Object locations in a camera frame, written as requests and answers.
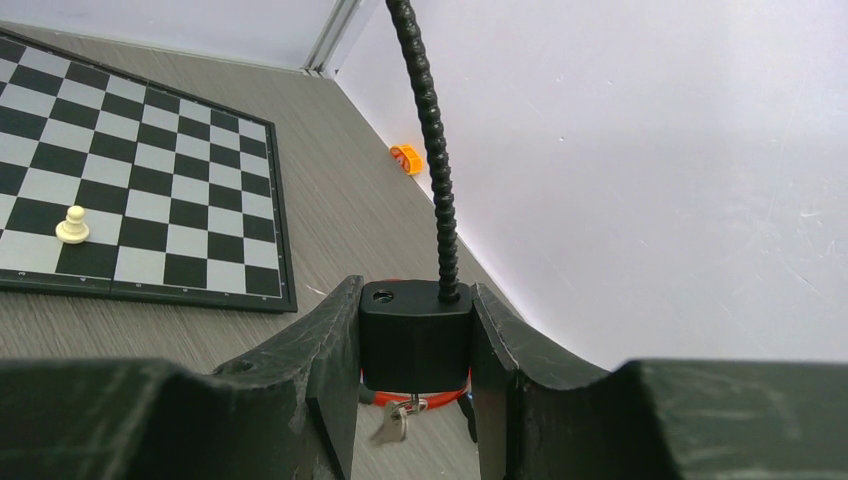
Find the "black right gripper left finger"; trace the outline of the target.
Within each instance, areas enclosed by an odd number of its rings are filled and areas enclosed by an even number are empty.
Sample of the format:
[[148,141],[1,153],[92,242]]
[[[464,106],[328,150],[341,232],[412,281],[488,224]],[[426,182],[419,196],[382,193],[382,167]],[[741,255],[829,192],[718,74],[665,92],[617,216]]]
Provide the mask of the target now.
[[162,359],[3,361],[2,477],[347,477],[363,285],[345,278],[210,374]]

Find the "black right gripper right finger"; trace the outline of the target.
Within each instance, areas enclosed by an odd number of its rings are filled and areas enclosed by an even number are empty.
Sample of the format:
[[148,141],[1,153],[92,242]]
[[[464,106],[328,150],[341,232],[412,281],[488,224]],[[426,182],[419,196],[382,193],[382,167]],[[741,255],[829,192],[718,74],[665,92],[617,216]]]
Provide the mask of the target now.
[[471,380],[485,479],[843,479],[843,364],[631,360],[607,371],[486,286]]

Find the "red cable lock chrome cylinder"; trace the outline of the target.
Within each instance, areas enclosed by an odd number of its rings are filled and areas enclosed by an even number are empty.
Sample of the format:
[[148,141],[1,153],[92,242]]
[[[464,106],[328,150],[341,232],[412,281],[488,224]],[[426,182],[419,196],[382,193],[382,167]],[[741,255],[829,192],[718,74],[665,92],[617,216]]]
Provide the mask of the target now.
[[[419,396],[419,406],[421,410],[438,409],[450,404],[451,402],[457,401],[461,396],[470,392],[471,376],[468,376],[468,379],[462,389]],[[411,400],[411,394],[397,394],[384,391],[375,391],[367,388],[363,383],[360,383],[359,385],[359,402],[364,405],[376,405],[382,408],[389,401],[402,403]]]

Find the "small black cable padlock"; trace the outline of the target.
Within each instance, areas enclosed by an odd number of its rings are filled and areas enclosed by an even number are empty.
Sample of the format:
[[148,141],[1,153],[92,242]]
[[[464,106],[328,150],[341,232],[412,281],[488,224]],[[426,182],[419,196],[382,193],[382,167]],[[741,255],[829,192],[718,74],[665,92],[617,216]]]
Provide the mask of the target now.
[[406,439],[408,416],[427,393],[460,390],[468,378],[471,300],[458,280],[454,195],[444,125],[415,11],[386,4],[409,75],[424,140],[436,218],[438,278],[376,281],[359,305],[362,380],[372,390],[406,395],[389,401],[370,437],[375,446]]

